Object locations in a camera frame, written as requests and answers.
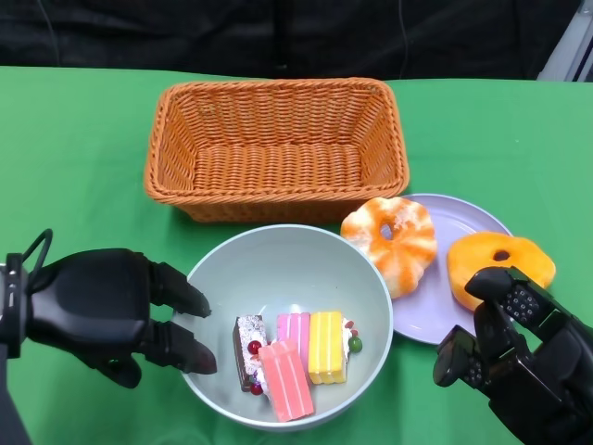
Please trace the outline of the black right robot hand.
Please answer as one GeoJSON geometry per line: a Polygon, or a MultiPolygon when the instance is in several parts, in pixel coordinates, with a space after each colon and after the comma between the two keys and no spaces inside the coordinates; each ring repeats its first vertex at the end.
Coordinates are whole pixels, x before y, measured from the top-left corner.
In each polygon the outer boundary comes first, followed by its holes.
{"type": "Polygon", "coordinates": [[[524,444],[592,441],[592,329],[515,267],[477,272],[470,334],[454,326],[437,347],[433,379],[460,380],[489,399],[524,444]]]}

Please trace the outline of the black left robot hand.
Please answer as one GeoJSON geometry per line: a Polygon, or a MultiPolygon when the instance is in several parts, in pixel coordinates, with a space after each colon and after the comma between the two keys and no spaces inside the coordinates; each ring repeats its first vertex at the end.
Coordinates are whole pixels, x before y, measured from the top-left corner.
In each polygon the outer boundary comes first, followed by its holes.
{"type": "Polygon", "coordinates": [[[208,300],[185,275],[140,252],[107,248],[75,253],[32,275],[26,335],[71,353],[124,388],[136,388],[140,353],[158,366],[213,375],[213,352],[194,334],[157,322],[152,306],[210,316],[208,300]]]}

